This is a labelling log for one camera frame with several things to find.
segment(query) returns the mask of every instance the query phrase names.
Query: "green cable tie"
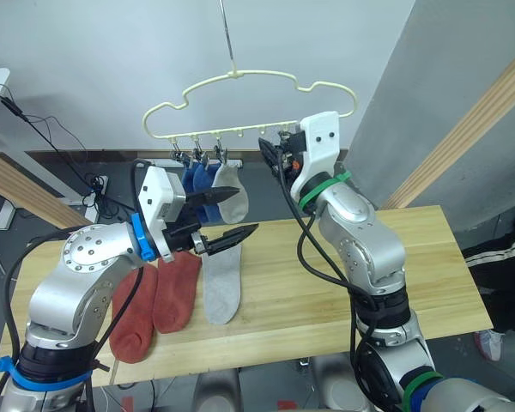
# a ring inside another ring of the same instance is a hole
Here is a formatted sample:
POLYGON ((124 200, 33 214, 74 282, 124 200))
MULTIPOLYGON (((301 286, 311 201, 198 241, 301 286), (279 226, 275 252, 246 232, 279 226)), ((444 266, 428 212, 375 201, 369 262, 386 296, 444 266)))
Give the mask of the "green cable tie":
POLYGON ((433 378, 443 378, 443 375, 435 371, 429 371, 418 375, 410 381, 403 394, 403 412, 412 412, 410 410, 410 398, 412 397, 412 394, 421 384, 424 384, 433 378))
POLYGON ((305 208, 305 206, 307 206, 307 204, 309 202, 311 202, 311 200, 313 200, 315 197, 320 195, 320 193, 324 189, 326 189, 332 185, 335 185, 336 183, 344 182, 345 180, 349 179, 350 177, 351 177, 351 173, 349 172, 349 170, 347 170, 344 173, 338 174, 337 176, 333 177, 332 179, 325 180, 323 183, 321 183, 320 185, 318 185, 317 187, 312 189, 309 193, 307 193, 305 196, 303 196, 300 199, 300 203, 299 203, 300 208, 303 210, 303 208, 305 208))

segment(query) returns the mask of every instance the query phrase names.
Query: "wooden table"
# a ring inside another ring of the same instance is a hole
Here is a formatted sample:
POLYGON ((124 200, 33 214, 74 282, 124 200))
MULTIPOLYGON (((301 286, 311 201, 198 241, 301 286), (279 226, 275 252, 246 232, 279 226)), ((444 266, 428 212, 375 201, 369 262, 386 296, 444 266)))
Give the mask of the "wooden table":
MULTIPOLYGON (((438 206, 385 210, 379 218, 395 230, 406 247, 410 305, 426 338, 492 327, 442 210, 438 206)), ((225 227, 206 227, 217 236, 225 227)), ((124 384, 230 367, 348 350, 348 297, 343 288, 307 273, 295 254, 300 228, 293 220, 260 223, 243 243, 242 296, 239 311, 225 325, 204 316, 202 277, 190 323, 180 332, 155 333, 146 360, 122 362, 110 373, 96 371, 94 385, 124 384)), ((333 248, 326 251, 341 265, 333 248)), ((24 336, 28 302, 37 284, 56 265, 62 242, 49 242, 31 253, 21 267, 12 302, 20 336, 24 336)), ((306 245, 311 265, 328 271, 306 245)), ((10 354, 4 331, 0 356, 10 354)), ((112 366, 108 344, 99 359, 112 366)))

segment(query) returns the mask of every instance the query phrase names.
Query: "gray sock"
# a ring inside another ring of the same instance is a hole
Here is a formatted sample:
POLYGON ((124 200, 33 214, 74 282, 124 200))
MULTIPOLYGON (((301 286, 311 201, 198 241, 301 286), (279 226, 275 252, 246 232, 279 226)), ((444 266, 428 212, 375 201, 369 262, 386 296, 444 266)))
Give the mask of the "gray sock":
POLYGON ((233 197, 218 203, 221 218, 228 224, 239 223, 248 213, 248 194, 239 180, 239 170, 236 166, 222 164, 214 177, 212 187, 231 186, 240 191, 233 197))
POLYGON ((211 324, 226 324, 239 309, 240 254, 236 245, 215 255, 203 254, 204 312, 211 324))

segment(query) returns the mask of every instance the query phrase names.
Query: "sock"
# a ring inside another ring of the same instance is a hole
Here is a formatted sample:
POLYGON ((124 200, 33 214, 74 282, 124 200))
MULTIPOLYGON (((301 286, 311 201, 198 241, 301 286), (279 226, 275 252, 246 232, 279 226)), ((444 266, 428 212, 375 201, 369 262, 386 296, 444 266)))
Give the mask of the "sock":
POLYGON ((222 164, 215 174, 212 187, 231 186, 240 189, 239 193, 218 203, 221 218, 233 224, 242 221, 248 213, 248 194, 239 180, 239 169, 236 166, 222 164))
MULTIPOLYGON (((195 171, 195 177, 192 180, 192 184, 195 188, 195 191, 205 191, 206 189, 212 187, 212 183, 214 183, 215 173, 219 168, 219 163, 216 163, 214 165, 208 164, 208 168, 204 167, 202 163, 199 164, 197 170, 195 171)), ((206 216, 208 216, 208 221, 221 220, 221 214, 219 208, 217 207, 217 204, 205 204, 204 210, 206 211, 206 216)))
POLYGON ((239 309, 241 252, 242 245, 236 245, 203 254, 204 312, 211 324, 226 324, 239 309))
MULTIPOLYGON (((185 167, 183 171, 183 176, 181 176, 181 184, 185 189, 185 193, 192 193, 195 191, 195 188, 192 185, 192 180, 195 176, 195 171, 197 170, 198 163, 193 163, 189 167, 185 167)), ((206 216, 206 212, 204 211, 203 206, 199 206, 195 212, 197 212, 198 220, 201 223, 206 223, 208 221, 208 216, 206 216)))
POLYGON ((182 330, 191 319, 201 264, 198 256, 187 251, 176 252, 169 264, 159 259, 153 324, 160 333, 182 330))
MULTIPOLYGON (((112 296, 114 318, 136 283, 137 270, 132 270, 117 286, 112 296)), ((111 351, 122 362, 137 363, 148 351, 153 336, 153 302, 156 292, 156 268, 143 267, 143 278, 126 312, 112 330, 109 338, 111 351)))

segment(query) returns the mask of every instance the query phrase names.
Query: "black pants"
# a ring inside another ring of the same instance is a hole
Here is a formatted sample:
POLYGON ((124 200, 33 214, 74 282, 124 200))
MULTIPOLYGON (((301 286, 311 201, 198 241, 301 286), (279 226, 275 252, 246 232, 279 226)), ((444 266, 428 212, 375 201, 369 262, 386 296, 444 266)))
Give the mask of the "black pants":
POLYGON ((477 287, 493 289, 482 294, 497 332, 515 330, 515 232, 463 251, 477 287))

